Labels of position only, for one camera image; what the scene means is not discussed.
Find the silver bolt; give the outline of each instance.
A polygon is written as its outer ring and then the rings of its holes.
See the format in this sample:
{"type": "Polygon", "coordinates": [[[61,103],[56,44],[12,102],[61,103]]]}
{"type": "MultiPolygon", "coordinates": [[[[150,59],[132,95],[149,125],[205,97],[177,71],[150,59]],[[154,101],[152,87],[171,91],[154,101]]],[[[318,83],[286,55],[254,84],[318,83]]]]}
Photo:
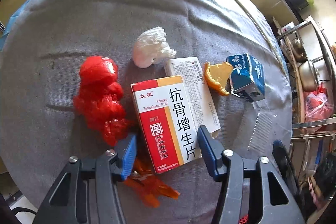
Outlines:
{"type": "Polygon", "coordinates": [[[228,156],[228,157],[231,157],[233,155],[233,151],[230,150],[230,149],[226,149],[226,150],[224,150],[224,155],[228,156]]]}
{"type": "Polygon", "coordinates": [[[113,149],[106,150],[105,155],[106,156],[113,156],[116,152],[113,149]]]}
{"type": "Polygon", "coordinates": [[[260,161],[264,164],[267,164],[269,162],[269,159],[267,157],[261,157],[260,161]]]}
{"type": "Polygon", "coordinates": [[[71,156],[71,157],[69,158],[69,162],[70,162],[71,164],[74,164],[75,162],[77,162],[77,160],[78,160],[78,158],[77,158],[76,156],[71,156]]]}

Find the gray tablecloth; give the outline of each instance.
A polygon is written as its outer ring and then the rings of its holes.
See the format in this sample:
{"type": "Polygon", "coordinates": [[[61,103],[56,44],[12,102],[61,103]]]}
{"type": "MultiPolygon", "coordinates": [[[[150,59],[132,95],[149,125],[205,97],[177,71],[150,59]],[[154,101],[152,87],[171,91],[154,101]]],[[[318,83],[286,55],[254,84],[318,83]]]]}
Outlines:
{"type": "MultiPolygon", "coordinates": [[[[276,44],[265,18],[245,2],[276,44]]],[[[69,156],[96,157],[108,148],[74,114],[72,98],[82,62],[90,55],[115,60],[125,90],[121,102],[135,119],[130,84],[165,76],[162,64],[139,69],[131,60],[136,38],[156,26],[165,29],[176,57],[198,56],[201,64],[214,64],[248,52],[259,59],[266,99],[258,106],[274,114],[275,137],[289,143],[289,83],[275,54],[234,0],[30,0],[4,47],[0,148],[14,181],[36,207],[69,156]]],[[[230,147],[248,103],[211,92],[221,125],[218,139],[230,147]]],[[[160,198],[157,209],[146,208],[119,184],[128,223],[210,223],[221,185],[208,175],[202,159],[159,177],[181,195],[177,201],[160,198]]]]}

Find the red stripe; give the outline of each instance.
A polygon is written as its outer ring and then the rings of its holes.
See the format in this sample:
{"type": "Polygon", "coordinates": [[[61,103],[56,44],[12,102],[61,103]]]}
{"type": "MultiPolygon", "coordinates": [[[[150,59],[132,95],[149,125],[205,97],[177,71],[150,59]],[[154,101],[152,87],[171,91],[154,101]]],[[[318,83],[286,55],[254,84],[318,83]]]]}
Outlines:
{"type": "Polygon", "coordinates": [[[158,86],[159,85],[156,80],[147,80],[144,82],[139,82],[139,83],[131,85],[133,92],[139,91],[139,90],[153,89],[153,88],[157,88],[158,86]]]}
{"type": "Polygon", "coordinates": [[[159,174],[178,167],[179,160],[175,151],[173,138],[171,137],[165,109],[159,108],[142,112],[139,116],[155,172],[159,174]],[[150,122],[152,117],[155,117],[155,121],[150,122]],[[156,123],[161,123],[163,133],[153,136],[151,125],[156,123]]]}

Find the crumpled blue box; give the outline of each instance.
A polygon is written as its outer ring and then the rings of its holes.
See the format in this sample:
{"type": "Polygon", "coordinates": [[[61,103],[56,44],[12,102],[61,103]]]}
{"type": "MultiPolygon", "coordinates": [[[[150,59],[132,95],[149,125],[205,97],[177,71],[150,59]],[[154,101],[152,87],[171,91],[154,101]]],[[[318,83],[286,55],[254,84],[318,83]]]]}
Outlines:
{"type": "Polygon", "coordinates": [[[227,62],[233,66],[230,75],[231,93],[248,102],[265,98],[264,65],[249,54],[232,55],[227,62]]]}

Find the orange peel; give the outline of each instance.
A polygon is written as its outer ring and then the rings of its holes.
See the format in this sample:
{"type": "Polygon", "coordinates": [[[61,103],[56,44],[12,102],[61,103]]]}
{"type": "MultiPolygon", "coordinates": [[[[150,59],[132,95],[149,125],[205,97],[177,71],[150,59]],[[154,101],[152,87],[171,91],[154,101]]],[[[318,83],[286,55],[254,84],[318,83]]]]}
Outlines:
{"type": "Polygon", "coordinates": [[[220,95],[227,96],[230,93],[225,90],[225,86],[232,71],[233,66],[228,62],[215,65],[210,65],[210,62],[206,62],[204,67],[204,78],[209,87],[218,91],[220,95]]]}

